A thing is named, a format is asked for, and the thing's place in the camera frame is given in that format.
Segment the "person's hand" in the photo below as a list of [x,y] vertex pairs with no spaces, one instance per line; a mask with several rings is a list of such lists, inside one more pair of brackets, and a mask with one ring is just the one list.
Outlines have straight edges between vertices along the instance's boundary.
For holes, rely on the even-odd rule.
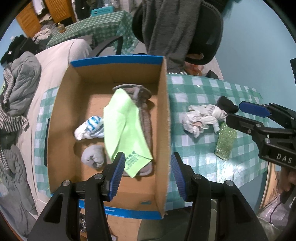
[[292,185],[296,185],[296,172],[282,167],[278,182],[279,193],[283,193],[284,191],[289,192]]

